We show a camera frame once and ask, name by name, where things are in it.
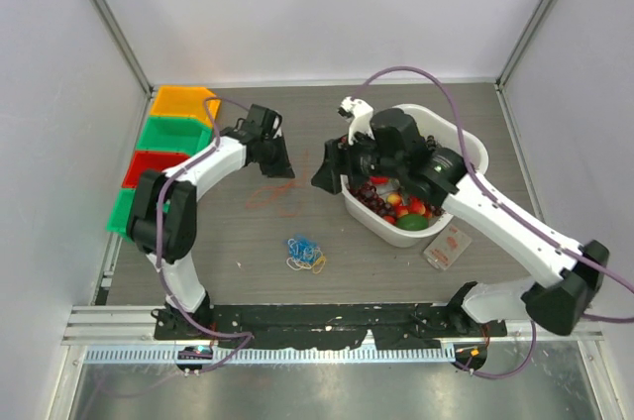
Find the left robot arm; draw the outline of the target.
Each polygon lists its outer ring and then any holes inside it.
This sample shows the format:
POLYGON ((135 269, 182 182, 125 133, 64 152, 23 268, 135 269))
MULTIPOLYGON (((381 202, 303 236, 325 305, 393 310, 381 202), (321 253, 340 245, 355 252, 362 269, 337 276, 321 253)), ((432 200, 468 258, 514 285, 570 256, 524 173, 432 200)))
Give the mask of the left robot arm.
POLYGON ((166 310, 188 339, 203 338, 211 326, 212 303, 199 281, 193 246, 197 205, 225 177, 255 163, 268 178, 295 177, 282 132, 282 116, 252 105, 235 125, 212 131, 211 142, 175 166, 147 169, 139 178, 126 235, 154 266, 165 292, 166 310))

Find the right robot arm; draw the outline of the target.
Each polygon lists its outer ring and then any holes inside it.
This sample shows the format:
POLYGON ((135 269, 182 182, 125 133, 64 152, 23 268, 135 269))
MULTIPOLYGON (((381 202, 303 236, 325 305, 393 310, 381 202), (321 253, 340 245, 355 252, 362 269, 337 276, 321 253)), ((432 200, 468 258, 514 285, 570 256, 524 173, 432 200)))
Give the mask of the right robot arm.
POLYGON ((456 334, 470 335, 493 320, 529 319, 568 336, 601 287, 607 247, 550 229, 497 191, 467 151, 455 148, 465 140, 455 125, 441 120, 437 128, 447 142, 430 150, 421 133, 425 111, 411 104, 375 111, 363 100, 345 99, 338 112, 348 132, 326 142, 312 185, 338 194, 372 176, 395 179, 409 194, 479 230, 529 272, 525 280, 473 285, 447 312, 456 334))

